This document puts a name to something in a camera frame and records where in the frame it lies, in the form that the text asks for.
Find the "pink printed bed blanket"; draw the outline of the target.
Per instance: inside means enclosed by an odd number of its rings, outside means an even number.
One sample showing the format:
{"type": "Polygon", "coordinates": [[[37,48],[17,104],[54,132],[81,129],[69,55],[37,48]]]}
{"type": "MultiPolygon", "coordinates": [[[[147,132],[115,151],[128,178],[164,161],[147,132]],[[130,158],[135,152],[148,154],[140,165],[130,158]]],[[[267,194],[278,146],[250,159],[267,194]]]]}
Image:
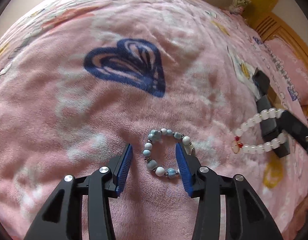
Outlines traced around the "pink printed bed blanket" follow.
{"type": "Polygon", "coordinates": [[[178,132],[203,165],[240,173],[294,239],[308,210],[308,155],[288,138],[290,154],[234,153],[261,136],[252,74],[262,70],[283,108],[301,121],[286,82],[259,35],[239,16],[201,0],[46,0],[0,38],[0,222],[23,239],[58,182],[86,176],[125,144],[133,161],[125,189],[111,200],[117,239],[190,239],[198,200],[176,168],[178,132]],[[163,137],[149,145],[147,136],[163,137]]]}

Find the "pink pillow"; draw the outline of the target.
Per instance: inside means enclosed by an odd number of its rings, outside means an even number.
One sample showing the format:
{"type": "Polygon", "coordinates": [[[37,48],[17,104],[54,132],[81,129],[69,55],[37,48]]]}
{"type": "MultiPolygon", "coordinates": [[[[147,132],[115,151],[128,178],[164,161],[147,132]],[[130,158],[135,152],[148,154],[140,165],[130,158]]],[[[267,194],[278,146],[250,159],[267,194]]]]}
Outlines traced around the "pink pillow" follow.
{"type": "Polygon", "coordinates": [[[292,48],[281,38],[265,41],[265,46],[275,64],[276,70],[286,82],[293,101],[308,105],[308,70],[292,48]]]}

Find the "wooden headboard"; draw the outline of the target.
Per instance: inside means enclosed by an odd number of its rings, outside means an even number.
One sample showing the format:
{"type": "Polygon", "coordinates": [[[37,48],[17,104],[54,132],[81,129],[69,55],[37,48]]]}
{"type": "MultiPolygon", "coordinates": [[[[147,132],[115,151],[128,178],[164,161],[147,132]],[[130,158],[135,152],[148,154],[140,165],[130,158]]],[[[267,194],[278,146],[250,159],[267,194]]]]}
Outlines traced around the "wooden headboard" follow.
{"type": "Polygon", "coordinates": [[[308,45],[273,11],[279,0],[251,0],[243,12],[247,24],[255,29],[263,41],[280,38],[304,64],[305,75],[308,76],[308,45]]]}

